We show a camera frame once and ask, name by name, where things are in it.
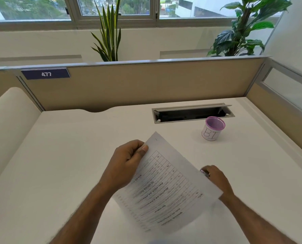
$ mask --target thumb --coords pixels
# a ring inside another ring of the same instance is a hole
[[[146,154],[148,150],[149,147],[147,145],[142,145],[139,149],[137,149],[137,151],[134,153],[134,155],[131,157],[128,163],[135,165],[137,167],[142,157]]]

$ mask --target printed document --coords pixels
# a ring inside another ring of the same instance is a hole
[[[132,181],[114,199],[144,232],[169,234],[195,220],[222,191],[155,132]]]

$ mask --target window glass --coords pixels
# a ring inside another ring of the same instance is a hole
[[[71,20],[64,0],[0,0],[0,21]]]
[[[302,109],[302,84],[289,76],[272,69],[264,80],[264,83],[272,88],[294,105]]]
[[[160,19],[236,17],[234,9],[221,8],[238,1],[241,2],[241,0],[160,0],[159,17]]]
[[[117,0],[79,0],[82,15],[98,15],[95,2],[99,11],[102,13],[102,6],[106,7],[113,4],[116,9]],[[150,0],[120,0],[119,13],[121,15],[149,15],[150,14]]]

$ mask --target number 477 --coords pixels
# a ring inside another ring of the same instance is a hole
[[[51,72],[44,72],[44,73],[41,73],[41,76],[51,76]]]

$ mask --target desk number plate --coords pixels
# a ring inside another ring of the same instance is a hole
[[[21,70],[27,80],[70,78],[67,68]]]

